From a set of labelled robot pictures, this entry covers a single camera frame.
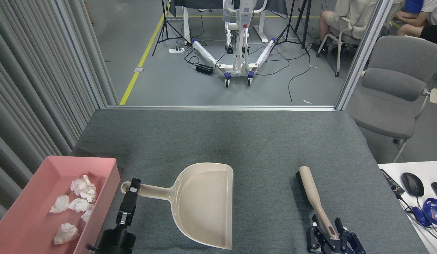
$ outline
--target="pink tray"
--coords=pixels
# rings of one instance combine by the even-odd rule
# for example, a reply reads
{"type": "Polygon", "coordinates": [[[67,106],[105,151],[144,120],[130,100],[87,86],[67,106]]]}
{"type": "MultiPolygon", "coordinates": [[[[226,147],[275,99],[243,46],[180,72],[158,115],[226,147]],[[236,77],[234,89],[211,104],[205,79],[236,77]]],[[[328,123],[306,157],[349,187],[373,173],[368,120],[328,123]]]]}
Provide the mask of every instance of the pink tray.
{"type": "Polygon", "coordinates": [[[91,253],[85,246],[95,244],[119,184],[114,158],[47,157],[0,221],[0,253],[91,253]],[[49,213],[58,196],[67,195],[70,201],[78,198],[69,187],[83,175],[88,175],[97,193],[88,223],[81,219],[83,212],[68,209],[49,213]],[[57,230],[67,222],[81,235],[75,241],[55,245],[57,230]]]}

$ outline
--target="dustpan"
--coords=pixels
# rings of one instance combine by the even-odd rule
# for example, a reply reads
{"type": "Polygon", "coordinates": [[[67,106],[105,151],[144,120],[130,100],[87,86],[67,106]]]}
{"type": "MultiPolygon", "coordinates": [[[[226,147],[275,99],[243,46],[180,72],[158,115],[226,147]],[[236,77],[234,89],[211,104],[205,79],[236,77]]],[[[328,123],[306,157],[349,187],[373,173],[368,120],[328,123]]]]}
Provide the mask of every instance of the dustpan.
{"type": "MultiPolygon", "coordinates": [[[[179,230],[198,243],[232,247],[233,170],[220,163],[197,163],[186,167],[170,188],[140,185],[139,196],[168,200],[179,230]]],[[[124,182],[126,193],[131,182],[124,182]]]]}

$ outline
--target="patient lift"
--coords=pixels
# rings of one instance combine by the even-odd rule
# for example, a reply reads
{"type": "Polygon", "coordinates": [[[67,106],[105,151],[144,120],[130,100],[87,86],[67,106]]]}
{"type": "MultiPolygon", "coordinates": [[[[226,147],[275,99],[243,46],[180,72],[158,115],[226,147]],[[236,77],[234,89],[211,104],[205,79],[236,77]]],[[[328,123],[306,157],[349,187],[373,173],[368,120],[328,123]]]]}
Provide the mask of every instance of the patient lift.
{"type": "Polygon", "coordinates": [[[229,87],[232,76],[248,76],[247,85],[251,85],[254,73],[265,62],[271,49],[275,46],[275,38],[272,38],[267,46],[262,51],[261,55],[255,63],[248,62],[249,53],[249,28],[252,16],[254,13],[260,13],[265,9],[267,0],[261,9],[254,10],[257,0],[241,0],[238,9],[234,9],[231,0],[223,0],[223,20],[225,21],[226,45],[228,52],[232,50],[232,34],[231,31],[236,31],[236,48],[233,64],[219,64],[211,53],[209,53],[197,40],[193,39],[192,46],[200,52],[203,58],[209,61],[212,66],[222,70],[225,77],[226,87],[229,87]],[[230,23],[232,14],[236,14],[236,22],[230,23]]]}

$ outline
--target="concrete floor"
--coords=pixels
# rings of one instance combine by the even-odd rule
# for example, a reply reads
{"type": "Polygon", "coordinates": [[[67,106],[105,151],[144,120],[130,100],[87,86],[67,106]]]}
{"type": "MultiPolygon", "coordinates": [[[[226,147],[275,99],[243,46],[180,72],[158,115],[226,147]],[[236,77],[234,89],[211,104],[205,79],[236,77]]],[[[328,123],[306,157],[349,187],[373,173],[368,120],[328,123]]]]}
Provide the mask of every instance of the concrete floor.
{"type": "MultiPolygon", "coordinates": [[[[225,88],[224,79],[218,71],[211,76],[198,73],[194,67],[184,61],[183,54],[169,54],[168,49],[174,48],[176,40],[161,42],[157,45],[154,56],[151,56],[157,41],[156,27],[162,16],[160,0],[87,0],[93,16],[93,28],[98,37],[107,68],[112,78],[116,93],[126,106],[205,106],[205,105],[238,105],[238,106],[286,106],[292,104],[301,106],[334,105],[341,93],[342,86],[347,76],[347,71],[353,60],[354,51],[342,57],[341,76],[334,77],[333,69],[336,68],[336,56],[316,58],[304,55],[300,45],[283,43],[275,48],[285,58],[291,60],[289,66],[277,74],[270,76],[257,76],[250,87],[246,85],[245,77],[232,80],[231,86],[225,88]],[[144,59],[143,72],[135,77],[134,70],[141,63],[145,51],[148,52],[144,59]],[[289,80],[296,77],[289,85],[289,80]]],[[[332,10],[335,1],[313,2],[311,9],[310,27],[307,43],[318,37],[318,16],[322,11],[323,3],[332,10]]],[[[191,34],[204,40],[209,50],[219,58],[224,53],[223,22],[220,10],[212,13],[204,12],[201,17],[198,10],[190,10],[191,34]]],[[[287,21],[269,13],[265,23],[265,34],[268,38],[278,37],[286,27],[287,21]]],[[[171,21],[176,29],[181,30],[180,21],[171,21]]],[[[393,27],[389,34],[395,34],[393,27]]],[[[257,50],[263,46],[256,32],[251,34],[252,46],[250,50],[257,50]]],[[[273,51],[268,60],[283,59],[273,51]]],[[[260,74],[270,74],[287,65],[287,61],[267,62],[260,68],[260,74]]],[[[434,83],[437,88],[437,77],[434,83]]],[[[390,163],[399,149],[399,145],[392,143],[389,137],[383,137],[373,132],[362,129],[367,139],[368,146],[378,163],[390,163]]],[[[423,115],[417,121],[415,134],[408,141],[398,162],[409,161],[437,161],[437,105],[429,103],[423,115]]]]}

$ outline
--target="blue box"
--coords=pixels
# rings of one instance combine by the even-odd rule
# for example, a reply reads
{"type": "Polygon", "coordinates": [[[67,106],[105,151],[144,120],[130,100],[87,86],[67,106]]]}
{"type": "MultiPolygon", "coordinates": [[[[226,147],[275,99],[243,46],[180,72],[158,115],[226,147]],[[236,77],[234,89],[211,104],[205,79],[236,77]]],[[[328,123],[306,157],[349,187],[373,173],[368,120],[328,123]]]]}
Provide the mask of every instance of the blue box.
{"type": "Polygon", "coordinates": [[[404,9],[410,13],[420,13],[424,0],[407,0],[404,9]]]}

